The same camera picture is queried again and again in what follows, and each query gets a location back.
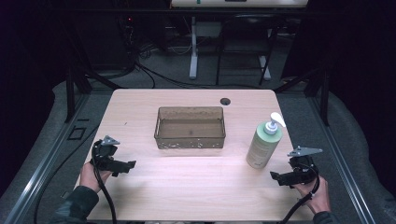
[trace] white pump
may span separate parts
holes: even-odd
[[[271,121],[265,124],[265,132],[271,135],[275,134],[277,131],[277,123],[282,125],[283,127],[286,127],[285,120],[283,120],[282,116],[274,112],[271,114]]]

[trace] pump bottle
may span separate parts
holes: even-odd
[[[270,160],[283,134],[277,123],[286,127],[282,116],[274,112],[271,114],[271,121],[261,123],[257,127],[247,153],[247,163],[251,167],[261,169]]]

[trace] wooden table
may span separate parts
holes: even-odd
[[[221,105],[220,99],[231,100]],[[222,106],[224,148],[158,149],[154,131],[160,106]],[[119,220],[264,221],[280,220],[300,197],[280,187],[270,171],[291,172],[293,150],[286,128],[264,169],[246,162],[253,134],[272,112],[276,95],[258,90],[117,90],[94,141],[106,134],[120,141],[117,161],[136,161],[129,174],[110,177],[106,187]],[[86,161],[91,159],[91,152]],[[89,219],[111,219],[103,193]],[[292,220],[310,220],[307,207]]]

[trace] person's arm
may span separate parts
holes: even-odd
[[[314,215],[314,223],[315,224],[330,224],[330,223],[340,223],[335,214],[332,213],[332,209],[330,208],[330,199],[329,199],[329,190],[327,181],[320,176],[319,177],[319,188],[315,195],[312,197],[312,200],[308,200],[305,204],[311,209]],[[315,186],[315,180],[309,184],[298,184],[293,185],[300,194],[304,197]]]
[[[99,174],[106,183],[111,172],[100,171]],[[87,216],[99,201],[97,193],[100,190],[93,166],[88,162],[85,163],[80,172],[79,186],[55,211],[49,223],[85,223]]]

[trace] brown translucent container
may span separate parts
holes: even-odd
[[[223,148],[221,106],[160,107],[154,138],[159,149]]]

